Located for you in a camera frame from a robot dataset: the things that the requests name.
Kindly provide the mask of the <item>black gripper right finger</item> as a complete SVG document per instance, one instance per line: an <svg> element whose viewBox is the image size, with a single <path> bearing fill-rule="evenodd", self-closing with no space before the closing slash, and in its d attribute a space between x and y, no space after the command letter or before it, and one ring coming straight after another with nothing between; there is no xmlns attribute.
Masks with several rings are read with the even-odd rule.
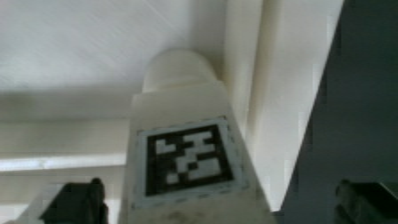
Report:
<svg viewBox="0 0 398 224"><path fill-rule="evenodd" d="M398 182L351 182L335 187L333 224L398 224Z"/></svg>

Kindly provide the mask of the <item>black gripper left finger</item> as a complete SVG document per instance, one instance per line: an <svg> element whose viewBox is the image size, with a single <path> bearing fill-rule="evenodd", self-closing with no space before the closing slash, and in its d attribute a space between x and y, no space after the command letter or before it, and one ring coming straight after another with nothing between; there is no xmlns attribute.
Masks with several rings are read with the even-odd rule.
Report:
<svg viewBox="0 0 398 224"><path fill-rule="evenodd" d="M44 224L108 224L104 185L99 178L88 183L67 183L38 216Z"/></svg>

